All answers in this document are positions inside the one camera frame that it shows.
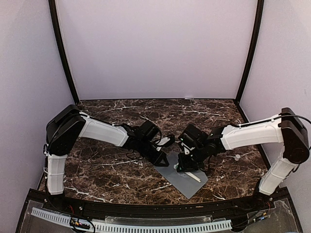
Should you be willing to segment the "beige letter paper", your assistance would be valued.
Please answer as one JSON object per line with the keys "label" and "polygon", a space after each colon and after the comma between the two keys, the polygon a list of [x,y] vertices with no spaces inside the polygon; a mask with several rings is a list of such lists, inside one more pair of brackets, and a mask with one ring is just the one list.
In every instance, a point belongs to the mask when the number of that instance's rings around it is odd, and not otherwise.
{"label": "beige letter paper", "polygon": [[198,178],[196,175],[194,175],[193,173],[191,173],[191,172],[186,172],[186,174],[189,176],[189,177],[191,177],[192,179],[194,179],[194,180],[196,180],[197,182],[201,182],[201,179],[200,178]]}

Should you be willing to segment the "grey envelope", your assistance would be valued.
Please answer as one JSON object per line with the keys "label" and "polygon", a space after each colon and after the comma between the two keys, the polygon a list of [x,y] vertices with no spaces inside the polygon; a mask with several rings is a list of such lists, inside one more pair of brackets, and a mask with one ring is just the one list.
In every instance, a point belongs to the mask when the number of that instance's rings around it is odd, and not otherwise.
{"label": "grey envelope", "polygon": [[186,172],[177,172],[173,168],[173,165],[177,164],[177,152],[171,152],[167,159],[169,162],[168,167],[155,166],[155,169],[187,199],[191,199],[207,183],[206,174],[202,171],[191,172],[201,179],[199,183],[189,177]]}

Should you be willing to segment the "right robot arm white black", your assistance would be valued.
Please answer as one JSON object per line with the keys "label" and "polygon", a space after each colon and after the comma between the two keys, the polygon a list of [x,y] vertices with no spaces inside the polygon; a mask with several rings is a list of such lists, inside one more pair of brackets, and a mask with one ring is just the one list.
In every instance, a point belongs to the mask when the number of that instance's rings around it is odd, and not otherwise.
{"label": "right robot arm white black", "polygon": [[302,120],[291,108],[282,108],[281,113],[259,121],[244,124],[228,124],[213,128],[207,134],[189,124],[179,136],[177,172],[193,172],[204,168],[204,161],[219,153],[245,146],[281,143],[283,148],[278,159],[258,183],[258,192],[248,199],[248,207],[259,210],[267,202],[267,197],[300,164],[310,156],[308,131]]}

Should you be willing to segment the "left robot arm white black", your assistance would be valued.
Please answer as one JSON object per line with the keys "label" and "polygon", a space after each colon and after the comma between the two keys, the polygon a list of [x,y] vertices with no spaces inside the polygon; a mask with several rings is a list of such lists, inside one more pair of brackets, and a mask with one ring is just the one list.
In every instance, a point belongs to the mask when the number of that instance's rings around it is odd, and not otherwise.
{"label": "left robot arm white black", "polygon": [[168,167],[167,155],[162,151],[174,141],[174,135],[164,137],[158,126],[147,120],[140,126],[111,124],[81,112],[74,104],[67,106],[46,126],[43,153],[47,157],[46,188],[51,194],[49,203],[57,211],[69,207],[64,192],[65,163],[78,138],[90,138],[137,152],[154,166]]}

